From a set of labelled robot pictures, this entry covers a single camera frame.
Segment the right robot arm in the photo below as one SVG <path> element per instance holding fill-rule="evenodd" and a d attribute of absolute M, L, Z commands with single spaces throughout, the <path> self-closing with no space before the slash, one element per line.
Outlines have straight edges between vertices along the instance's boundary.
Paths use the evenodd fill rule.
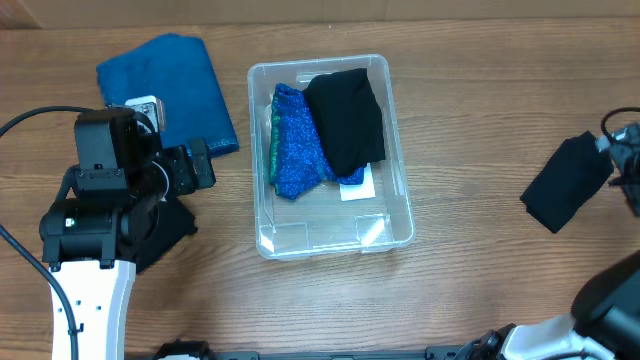
<path fill-rule="evenodd" d="M 639 126 L 565 140 L 521 196 L 527 212 L 558 232 L 604 184 L 639 207 Z M 464 345 L 459 359 L 636 359 L 639 256 L 591 278 L 569 313 L 534 325 L 507 325 Z"/>

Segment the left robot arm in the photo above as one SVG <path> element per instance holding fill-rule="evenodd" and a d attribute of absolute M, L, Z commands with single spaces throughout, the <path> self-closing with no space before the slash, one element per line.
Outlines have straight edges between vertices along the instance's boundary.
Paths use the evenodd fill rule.
<path fill-rule="evenodd" d="M 42 217 L 52 286 L 55 359 L 122 359 L 137 274 L 186 236 L 180 196 L 215 183 L 201 138 L 166 148 L 161 124 L 131 108 L 90 110 L 74 124 L 78 164 Z"/>

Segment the sparkly blue green cloth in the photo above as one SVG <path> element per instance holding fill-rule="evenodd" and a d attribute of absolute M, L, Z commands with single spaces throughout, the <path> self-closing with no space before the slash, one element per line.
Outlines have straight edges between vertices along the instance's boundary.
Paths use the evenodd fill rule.
<path fill-rule="evenodd" d="M 323 181 L 361 185 L 365 168 L 337 176 L 329 165 L 303 93 L 279 83 L 271 102 L 269 181 L 275 194 L 288 200 L 312 190 Z"/>

